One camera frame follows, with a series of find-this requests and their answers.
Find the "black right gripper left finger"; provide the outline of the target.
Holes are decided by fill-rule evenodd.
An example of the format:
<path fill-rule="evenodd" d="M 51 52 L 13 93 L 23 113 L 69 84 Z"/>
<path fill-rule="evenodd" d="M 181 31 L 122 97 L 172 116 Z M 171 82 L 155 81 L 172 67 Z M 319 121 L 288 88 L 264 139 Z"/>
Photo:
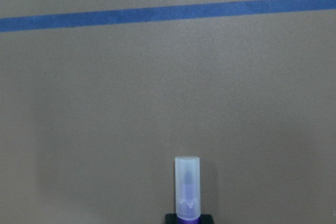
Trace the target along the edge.
<path fill-rule="evenodd" d="M 164 217 L 164 224 L 178 224 L 178 218 L 176 214 L 166 214 Z"/>

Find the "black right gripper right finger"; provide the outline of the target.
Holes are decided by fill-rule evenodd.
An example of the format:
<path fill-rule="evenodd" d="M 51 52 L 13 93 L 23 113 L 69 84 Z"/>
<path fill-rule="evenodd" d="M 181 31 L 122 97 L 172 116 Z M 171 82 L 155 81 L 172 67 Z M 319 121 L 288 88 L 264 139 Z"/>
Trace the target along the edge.
<path fill-rule="evenodd" d="M 210 214 L 201 214 L 199 224 L 213 224 L 213 216 Z"/>

